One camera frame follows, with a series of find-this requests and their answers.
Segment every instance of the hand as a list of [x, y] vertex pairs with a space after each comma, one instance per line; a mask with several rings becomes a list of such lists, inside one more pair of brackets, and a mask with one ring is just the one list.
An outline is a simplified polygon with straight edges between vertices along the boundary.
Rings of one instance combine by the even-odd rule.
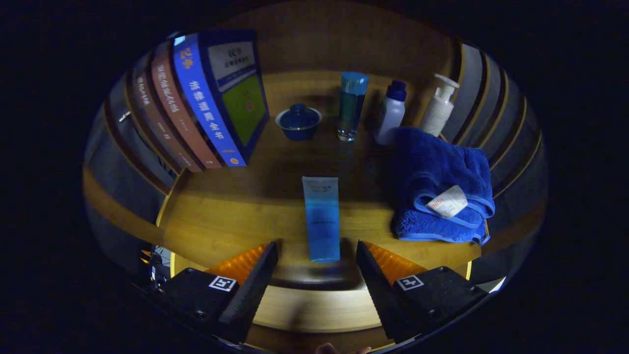
[[[368, 346], [367, 348], [359, 349], [349, 354], [367, 354], [370, 350], [371, 347]], [[314, 351], [314, 354], [338, 354], [338, 352], [331, 344], [325, 343], [324, 345], [319, 346], [319, 348]]]

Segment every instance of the blue towel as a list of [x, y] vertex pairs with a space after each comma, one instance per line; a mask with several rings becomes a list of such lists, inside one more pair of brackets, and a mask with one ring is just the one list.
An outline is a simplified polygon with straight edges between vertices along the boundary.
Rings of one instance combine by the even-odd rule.
[[400, 183], [409, 189], [412, 187], [410, 197], [414, 198], [415, 205], [424, 206], [450, 187], [459, 185], [468, 208], [484, 218], [494, 215], [496, 206], [489, 163], [482, 150], [454, 146], [413, 127], [396, 130], [396, 145], [397, 174]]
[[405, 208], [398, 212], [394, 231], [402, 241], [447, 241], [452, 243], [473, 242], [485, 244], [485, 222], [475, 229], [455, 224], [440, 216]]
[[[396, 131], [394, 172], [398, 184], [400, 239], [484, 244], [485, 218], [495, 213], [487, 157], [480, 149], [450, 145], [421, 129]], [[425, 205], [454, 185], [459, 185], [468, 206], [444, 219]]]

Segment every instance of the white pump bottle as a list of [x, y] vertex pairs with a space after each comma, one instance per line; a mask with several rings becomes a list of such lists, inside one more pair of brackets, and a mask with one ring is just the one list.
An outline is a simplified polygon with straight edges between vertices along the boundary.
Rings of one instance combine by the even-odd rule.
[[420, 129], [438, 137], [454, 108], [454, 104], [450, 102], [450, 96], [454, 93], [454, 89], [459, 88], [459, 84], [443, 75], [435, 74], [435, 77], [441, 79], [443, 84], [432, 96], [426, 113], [421, 119]]

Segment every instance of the blue bottle cap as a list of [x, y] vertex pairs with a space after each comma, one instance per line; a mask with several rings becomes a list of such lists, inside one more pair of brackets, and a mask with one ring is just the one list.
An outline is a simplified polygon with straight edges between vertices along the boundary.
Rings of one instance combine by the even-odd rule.
[[406, 99], [406, 84], [402, 81], [393, 80], [389, 87], [387, 87], [387, 97], [396, 100], [402, 101]]
[[359, 74], [358, 72], [341, 73], [341, 91], [343, 92], [364, 95], [367, 92], [368, 82], [368, 75]]

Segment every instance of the tube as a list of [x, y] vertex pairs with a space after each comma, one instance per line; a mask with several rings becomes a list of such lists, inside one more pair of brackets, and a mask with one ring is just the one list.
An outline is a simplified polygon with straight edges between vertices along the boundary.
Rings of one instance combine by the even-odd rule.
[[338, 211], [338, 177], [305, 177], [306, 224], [310, 261], [338, 261], [340, 254], [340, 225]]

